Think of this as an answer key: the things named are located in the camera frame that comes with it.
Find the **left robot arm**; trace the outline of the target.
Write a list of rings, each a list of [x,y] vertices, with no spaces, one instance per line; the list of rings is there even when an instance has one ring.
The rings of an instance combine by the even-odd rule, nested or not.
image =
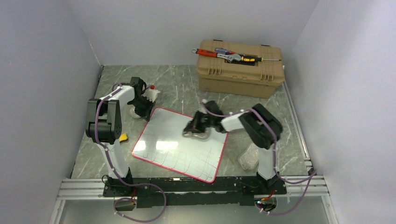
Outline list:
[[[128,83],[114,84],[106,96],[88,100],[85,134],[101,150],[108,168],[108,182],[118,180],[115,188],[122,196],[133,192],[134,182],[120,147],[121,109],[131,105],[136,116],[150,121],[159,93],[153,85],[132,77]]]

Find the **red framed whiteboard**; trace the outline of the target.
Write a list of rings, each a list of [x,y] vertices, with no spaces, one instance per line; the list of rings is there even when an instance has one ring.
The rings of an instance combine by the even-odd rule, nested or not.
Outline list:
[[[132,156],[205,183],[214,182],[228,135],[210,129],[204,140],[184,137],[182,131],[191,120],[191,116],[155,108]]]

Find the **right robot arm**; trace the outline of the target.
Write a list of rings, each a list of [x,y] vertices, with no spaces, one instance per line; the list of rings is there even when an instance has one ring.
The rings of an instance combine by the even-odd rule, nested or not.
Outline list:
[[[264,194],[270,193],[280,180],[276,170],[276,143],[280,140],[283,126],[262,104],[235,113],[224,114],[218,104],[211,100],[201,102],[182,131],[187,138],[206,139],[210,130],[230,133],[244,130],[258,151],[257,187]]]

